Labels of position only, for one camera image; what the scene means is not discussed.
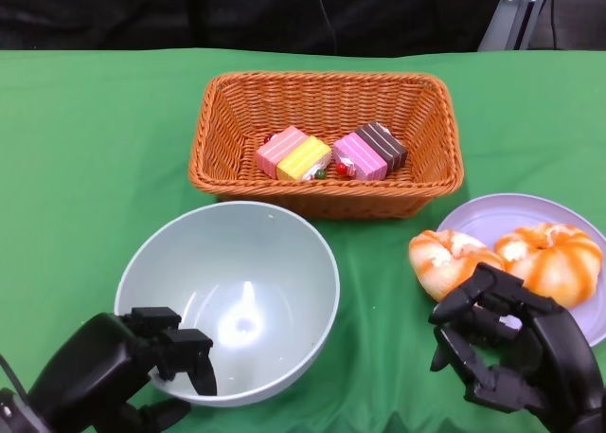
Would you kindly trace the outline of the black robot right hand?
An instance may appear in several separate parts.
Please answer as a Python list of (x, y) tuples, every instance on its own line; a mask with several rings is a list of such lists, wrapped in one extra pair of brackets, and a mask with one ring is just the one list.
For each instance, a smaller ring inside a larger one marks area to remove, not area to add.
[(605, 386), (596, 357), (568, 310), (486, 263), (429, 316), (431, 369), (452, 367), (470, 403), (526, 410), (550, 432), (602, 432)]

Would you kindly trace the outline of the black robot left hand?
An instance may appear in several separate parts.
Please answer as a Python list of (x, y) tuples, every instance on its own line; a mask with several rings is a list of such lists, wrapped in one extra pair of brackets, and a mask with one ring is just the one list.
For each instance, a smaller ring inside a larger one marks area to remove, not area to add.
[(182, 329), (168, 307), (137, 307), (117, 316), (101, 313), (84, 323), (53, 355), (28, 393), (32, 407), (56, 432), (162, 432), (191, 410), (169, 399), (135, 407), (130, 399), (156, 370), (163, 381), (188, 376), (195, 392), (214, 396), (212, 340)]

